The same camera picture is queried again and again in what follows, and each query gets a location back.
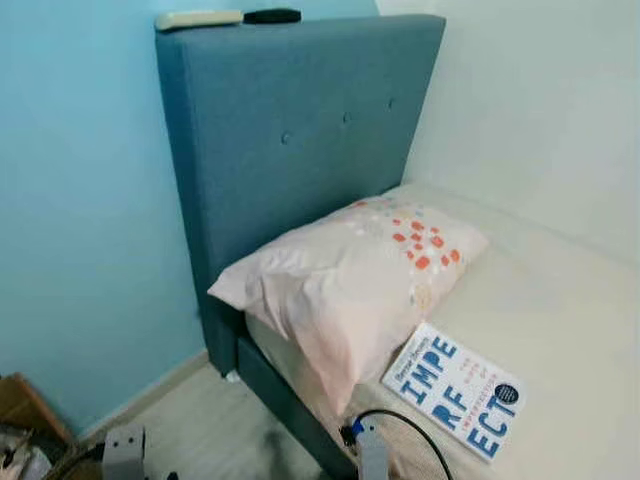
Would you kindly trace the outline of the white book blue letters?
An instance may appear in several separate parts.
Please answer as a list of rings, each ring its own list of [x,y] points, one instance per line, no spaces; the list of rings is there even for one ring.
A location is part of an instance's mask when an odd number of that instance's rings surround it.
[[[524,384],[434,326],[417,326],[381,384],[485,463],[506,451],[526,404]]]

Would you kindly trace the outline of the pink patterned pillow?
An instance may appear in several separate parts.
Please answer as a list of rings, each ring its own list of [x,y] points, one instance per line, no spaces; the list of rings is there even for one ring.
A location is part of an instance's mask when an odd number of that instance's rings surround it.
[[[300,349],[339,413],[486,247],[476,227],[387,193],[289,230],[221,271],[209,292]]]

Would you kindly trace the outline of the beige bed mattress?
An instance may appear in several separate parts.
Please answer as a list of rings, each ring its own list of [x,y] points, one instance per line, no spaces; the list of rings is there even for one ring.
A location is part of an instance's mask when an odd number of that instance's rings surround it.
[[[326,428],[364,413],[392,480],[637,480],[637,271],[561,234],[445,189],[396,188],[480,230],[489,244],[428,323],[516,375],[526,404],[506,451],[480,461],[379,379],[329,412],[300,349],[255,317],[250,334]]]

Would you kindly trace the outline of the teal upholstered headboard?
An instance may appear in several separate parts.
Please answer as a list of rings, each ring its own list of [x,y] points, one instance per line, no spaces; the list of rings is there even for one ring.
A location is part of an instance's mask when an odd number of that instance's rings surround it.
[[[401,183],[445,26],[411,14],[156,35],[198,320],[219,372],[236,370],[244,320],[210,285],[280,234]]]

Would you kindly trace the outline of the black remote control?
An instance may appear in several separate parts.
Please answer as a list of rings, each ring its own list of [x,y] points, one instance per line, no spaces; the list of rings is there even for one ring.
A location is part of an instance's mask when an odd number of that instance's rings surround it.
[[[302,13],[293,8],[270,8],[253,10],[243,14],[242,23],[250,26],[269,26],[269,24],[300,23]]]

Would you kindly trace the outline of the white remote control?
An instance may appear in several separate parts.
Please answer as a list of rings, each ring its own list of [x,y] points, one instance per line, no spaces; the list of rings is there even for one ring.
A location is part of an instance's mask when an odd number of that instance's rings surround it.
[[[154,27],[157,32],[169,32],[175,29],[237,26],[243,19],[242,10],[188,10],[156,15]]]

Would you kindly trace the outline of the brown red box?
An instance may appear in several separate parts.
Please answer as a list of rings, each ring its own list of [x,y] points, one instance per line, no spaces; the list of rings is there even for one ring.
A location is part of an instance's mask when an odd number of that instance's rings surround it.
[[[0,480],[67,480],[77,453],[77,440],[26,376],[0,376]]]

